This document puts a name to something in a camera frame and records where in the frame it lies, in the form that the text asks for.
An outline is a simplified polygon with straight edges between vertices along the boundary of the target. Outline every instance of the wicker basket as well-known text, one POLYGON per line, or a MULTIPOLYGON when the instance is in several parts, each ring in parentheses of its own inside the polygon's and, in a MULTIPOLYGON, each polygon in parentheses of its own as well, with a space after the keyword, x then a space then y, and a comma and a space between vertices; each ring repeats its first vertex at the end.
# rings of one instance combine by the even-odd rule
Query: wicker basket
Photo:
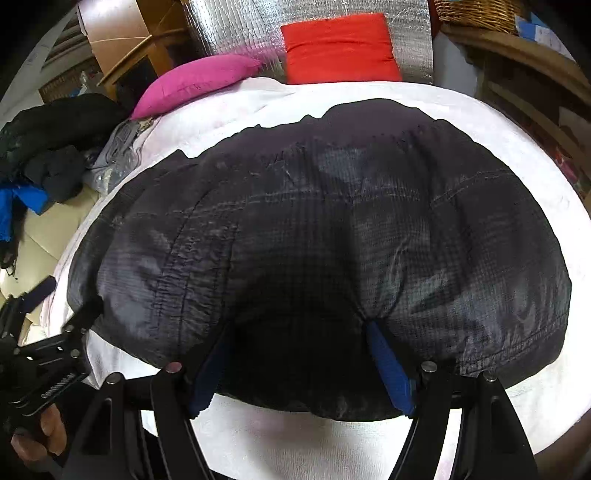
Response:
POLYGON ((524 17, 518 0, 434 0, 442 22, 465 27, 486 28, 515 35, 515 16, 524 17))

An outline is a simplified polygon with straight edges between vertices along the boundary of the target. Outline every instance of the silver insulation sheet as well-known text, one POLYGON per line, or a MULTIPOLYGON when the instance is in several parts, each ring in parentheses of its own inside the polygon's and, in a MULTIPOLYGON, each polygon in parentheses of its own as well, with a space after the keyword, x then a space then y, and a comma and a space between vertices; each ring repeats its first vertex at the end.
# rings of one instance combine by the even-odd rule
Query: silver insulation sheet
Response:
POLYGON ((183 0, 187 23, 204 56, 257 58, 282 80, 285 44, 280 26, 303 20, 382 12, 394 56, 408 82, 431 83, 433 49, 427 0, 183 0))

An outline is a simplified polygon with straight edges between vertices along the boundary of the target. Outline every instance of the finger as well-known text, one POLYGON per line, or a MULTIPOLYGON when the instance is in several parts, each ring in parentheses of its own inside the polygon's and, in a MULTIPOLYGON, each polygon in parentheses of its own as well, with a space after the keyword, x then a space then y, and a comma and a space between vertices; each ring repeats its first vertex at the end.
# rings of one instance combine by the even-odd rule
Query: finger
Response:
POLYGON ((53 432, 47 441, 47 449, 54 455, 61 455, 66 450, 68 437, 64 423, 59 417, 54 425, 53 432))
POLYGON ((66 450, 67 435, 60 411, 55 405, 51 405, 41 415, 41 429, 48 437, 47 449, 55 455, 61 455, 66 450))
POLYGON ((61 415, 56 404, 50 405, 41 413, 41 430, 47 437, 51 436, 58 421, 61 422, 61 415))
POLYGON ((13 435, 10 441, 18 457, 25 462, 36 462, 47 456, 47 449, 24 435, 13 435))

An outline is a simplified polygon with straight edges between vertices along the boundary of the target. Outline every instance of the puffy black fabric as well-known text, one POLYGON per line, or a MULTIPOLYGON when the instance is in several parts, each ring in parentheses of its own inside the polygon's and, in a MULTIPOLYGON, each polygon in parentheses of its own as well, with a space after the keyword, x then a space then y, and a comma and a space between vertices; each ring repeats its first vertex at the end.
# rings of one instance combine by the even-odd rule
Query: puffy black fabric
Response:
POLYGON ((14 180, 28 160, 45 150, 104 145, 126 116, 117 103, 98 93, 23 110, 0 132, 0 183, 14 180))
POLYGON ((85 236, 69 302, 162 366, 236 323, 219 392, 339 420, 396 416, 365 324, 508 387, 554 361, 570 279, 539 205, 446 121, 376 99, 249 128, 129 182, 85 236))
POLYGON ((68 145, 36 155, 26 163, 22 174, 45 190, 52 202, 63 203, 80 193, 85 165, 84 155, 68 145))

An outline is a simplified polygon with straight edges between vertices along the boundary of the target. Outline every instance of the white bedding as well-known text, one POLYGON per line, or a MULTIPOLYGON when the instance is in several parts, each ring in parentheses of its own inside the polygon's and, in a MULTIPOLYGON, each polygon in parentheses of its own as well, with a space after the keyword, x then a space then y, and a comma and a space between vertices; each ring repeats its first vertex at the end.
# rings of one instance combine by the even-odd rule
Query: white bedding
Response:
MULTIPOLYGON (((247 127, 273 127, 322 116, 331 106, 369 98, 388 98, 443 118, 466 132, 507 164, 523 181, 546 214, 560 242, 572 295, 569 326, 558 360, 537 375, 513 386, 509 397, 531 447, 539 452, 568 430, 591 407, 591 382, 581 381, 591 338, 586 303, 591 291, 591 222, 567 180, 546 154, 503 115, 460 93, 413 83, 331 83, 282 85, 266 78, 247 79, 171 112, 138 139, 141 170, 180 148, 195 157, 220 140, 247 127)), ((58 286, 46 300, 41 324, 59 333, 71 314, 66 304, 72 256, 86 230, 116 189, 99 202, 80 226, 56 267, 58 286)), ((94 381, 113 371, 127 378, 156 369, 127 355, 91 333, 87 352, 94 381)), ((449 477, 460 412, 452 411, 437 478, 449 477)), ((155 431, 154 418, 144 414, 155 431)), ((231 478, 254 479, 385 479, 402 448, 410 421, 344 423, 307 413, 285 413, 253 407, 215 395, 211 406, 193 422, 209 466, 231 478)))

